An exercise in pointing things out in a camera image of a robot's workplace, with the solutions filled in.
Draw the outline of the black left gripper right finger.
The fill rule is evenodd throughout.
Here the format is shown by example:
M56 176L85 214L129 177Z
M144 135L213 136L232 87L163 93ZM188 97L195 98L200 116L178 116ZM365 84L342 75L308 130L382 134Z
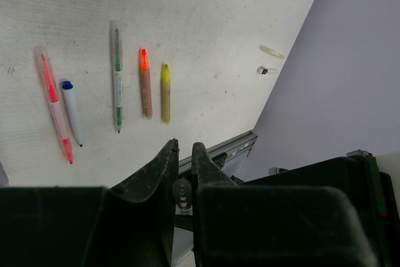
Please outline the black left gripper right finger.
M192 147L197 266L377 266L355 207L329 186L239 185Z

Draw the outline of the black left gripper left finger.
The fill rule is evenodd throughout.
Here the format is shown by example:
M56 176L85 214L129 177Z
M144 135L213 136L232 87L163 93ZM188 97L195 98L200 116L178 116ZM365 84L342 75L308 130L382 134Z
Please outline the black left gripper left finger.
M112 188L1 190L2 266L170 266L179 146Z

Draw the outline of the red highlighter pen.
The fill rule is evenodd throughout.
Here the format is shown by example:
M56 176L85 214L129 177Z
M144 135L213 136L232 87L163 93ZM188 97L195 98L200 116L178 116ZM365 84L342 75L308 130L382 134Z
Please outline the red highlighter pen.
M46 94L49 110L57 133L60 147L69 164L73 164L73 149L63 114L63 109L58 94L53 67L44 46L34 48L36 66L42 77L44 92Z

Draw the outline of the orange highlighter pen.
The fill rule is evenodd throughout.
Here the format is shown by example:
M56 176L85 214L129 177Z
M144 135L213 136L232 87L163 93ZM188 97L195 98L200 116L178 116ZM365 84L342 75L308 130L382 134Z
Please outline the orange highlighter pen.
M145 48L140 50L140 76L143 114L146 118L153 116L153 104L151 94L151 73L148 61L148 53Z

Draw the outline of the green label clear pen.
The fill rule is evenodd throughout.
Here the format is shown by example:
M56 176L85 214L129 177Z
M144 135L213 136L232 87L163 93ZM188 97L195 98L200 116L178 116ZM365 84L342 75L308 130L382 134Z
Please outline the green label clear pen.
M121 31L118 23L111 21L111 58L114 87L114 119L116 131L119 134L123 126L123 63Z

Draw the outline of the blue capped white pen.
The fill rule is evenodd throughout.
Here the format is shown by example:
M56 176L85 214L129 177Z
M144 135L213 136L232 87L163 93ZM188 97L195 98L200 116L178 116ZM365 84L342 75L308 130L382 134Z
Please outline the blue capped white pen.
M83 130L81 119L78 111L78 103L76 101L75 88L71 81L62 82L62 92L64 102L67 108L68 118L71 125L73 136L77 144L83 146Z

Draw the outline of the yellow highlighter pen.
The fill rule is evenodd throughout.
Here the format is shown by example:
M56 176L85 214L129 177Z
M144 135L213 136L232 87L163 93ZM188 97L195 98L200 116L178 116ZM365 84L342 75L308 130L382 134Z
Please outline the yellow highlighter pen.
M170 122L171 109L171 77L168 64L162 67L162 121Z

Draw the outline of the purple highlighter pen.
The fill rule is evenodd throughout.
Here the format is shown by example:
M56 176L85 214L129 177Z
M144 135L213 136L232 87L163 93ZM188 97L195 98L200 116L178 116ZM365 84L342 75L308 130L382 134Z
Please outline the purple highlighter pen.
M4 188L7 187L8 185L9 185L9 178L6 174L6 171L2 163L0 163L0 187Z

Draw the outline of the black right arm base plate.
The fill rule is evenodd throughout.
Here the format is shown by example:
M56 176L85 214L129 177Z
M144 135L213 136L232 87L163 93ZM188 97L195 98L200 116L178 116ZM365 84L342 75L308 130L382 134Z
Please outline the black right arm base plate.
M399 266L399 213L388 173L363 150L297 169L271 168L268 176L242 184L329 186L341 190L356 208L381 266Z

